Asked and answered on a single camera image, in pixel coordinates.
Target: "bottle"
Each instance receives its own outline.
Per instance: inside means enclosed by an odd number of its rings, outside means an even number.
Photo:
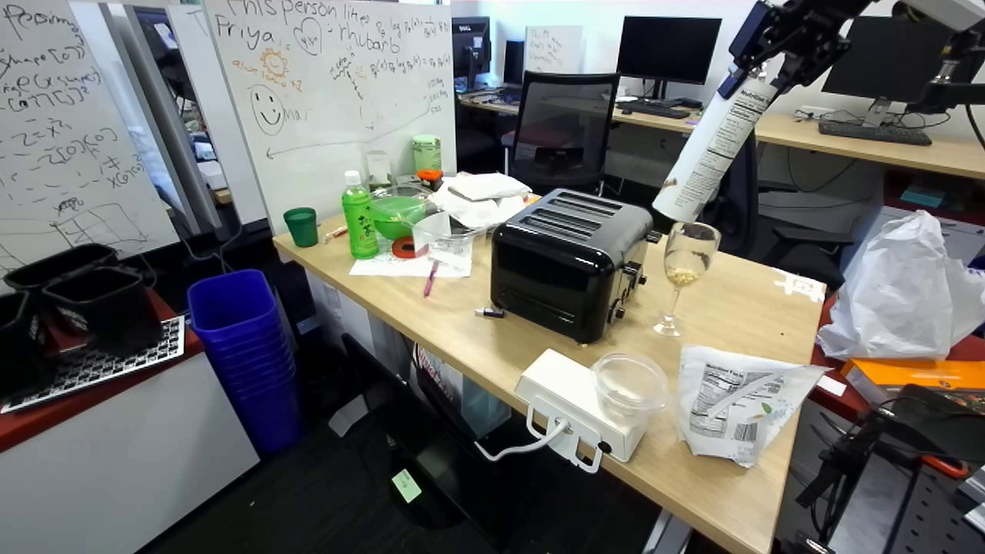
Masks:
[[[345,213],[349,259],[378,257],[378,241],[371,229],[371,193],[361,181],[361,172],[354,170],[345,172],[340,213]]]

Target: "green cup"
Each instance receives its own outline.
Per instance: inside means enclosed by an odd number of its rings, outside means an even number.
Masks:
[[[316,213],[311,208],[285,211],[282,223],[299,251],[308,251],[316,243]]]

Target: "black toaster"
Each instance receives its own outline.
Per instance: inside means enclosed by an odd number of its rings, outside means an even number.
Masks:
[[[647,281],[650,213],[555,187],[491,233],[491,305],[597,343]]]

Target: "office desk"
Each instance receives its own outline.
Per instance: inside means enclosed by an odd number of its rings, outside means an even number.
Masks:
[[[463,109],[518,115],[518,106],[502,106],[491,96],[467,96],[457,98]],[[689,133],[698,123],[698,115],[689,119],[666,119],[653,115],[621,115],[614,109],[611,123],[621,128],[647,128],[662,133]],[[843,137],[822,137],[815,123],[796,123],[790,115],[770,112],[758,123],[760,145],[777,145],[795,152],[815,152],[847,159],[884,164],[897,170],[919,170],[955,178],[985,181],[985,153],[975,143],[935,140],[929,149],[919,145],[896,145],[896,143],[862,143]]]
[[[671,302],[671,287],[662,281],[657,246],[647,253],[643,270],[650,283],[630,298],[623,321],[597,345],[575,345],[515,313],[502,321],[477,316],[475,307],[490,305],[486,236],[475,243],[472,276],[437,281],[430,298],[421,298],[421,281],[412,276],[349,276],[348,241],[294,251],[291,241],[279,233],[275,246],[519,412],[526,412],[526,406],[515,388],[519,372],[544,347],[585,367],[608,352],[650,354],[666,369],[671,386],[678,382],[680,345],[650,330],[657,307]],[[689,330],[686,343],[790,364],[809,359],[817,313],[817,302],[783,295],[777,270],[732,257],[714,259],[707,276],[680,295],[680,316]],[[602,469],[727,552],[770,552],[795,428],[795,423],[783,425],[758,469],[740,470],[732,461],[696,460],[689,447],[678,439],[666,416],[653,423],[626,465],[607,460]]]
[[[857,143],[843,137],[822,137],[815,123],[796,123],[790,115],[767,115],[758,123],[758,140],[762,145],[985,181],[985,152],[975,143],[935,137],[929,149]]]

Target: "orange object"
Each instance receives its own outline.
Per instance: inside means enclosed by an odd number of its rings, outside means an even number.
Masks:
[[[948,460],[919,457],[919,465],[938,470],[938,474],[948,476],[948,482],[965,482],[965,476],[970,476],[970,469],[965,469],[965,465],[955,465],[955,461],[948,461]]]
[[[442,178],[439,170],[419,170],[419,181],[421,181],[425,187],[437,187],[439,178]]]
[[[854,357],[847,369],[864,372],[881,388],[938,388],[938,390],[985,390],[982,359],[871,359]]]

